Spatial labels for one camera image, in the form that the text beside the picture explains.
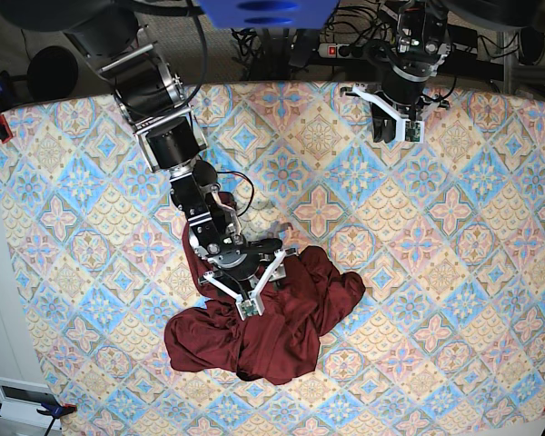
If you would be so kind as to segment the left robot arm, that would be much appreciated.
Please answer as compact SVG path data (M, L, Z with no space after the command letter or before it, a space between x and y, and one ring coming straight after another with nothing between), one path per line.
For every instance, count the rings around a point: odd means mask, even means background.
M365 101L376 143L423 140L422 110L444 106L449 95L427 95L426 82L451 54L448 13L490 30L545 32L545 1L394 1L391 43L371 39L363 47L381 70L381 87Z

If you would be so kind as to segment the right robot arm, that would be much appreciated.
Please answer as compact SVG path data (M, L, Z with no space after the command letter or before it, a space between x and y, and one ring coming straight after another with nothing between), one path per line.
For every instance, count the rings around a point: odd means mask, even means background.
M143 1L0 1L0 15L33 32L61 32L113 90L152 172L170 176L171 199L183 212L183 245L209 264L200 283L210 283L237 300L285 277L282 241L246 239L233 196L222 191L216 170L200 153L193 126L194 92L160 54L139 14L194 21L200 42L202 9L158 6Z

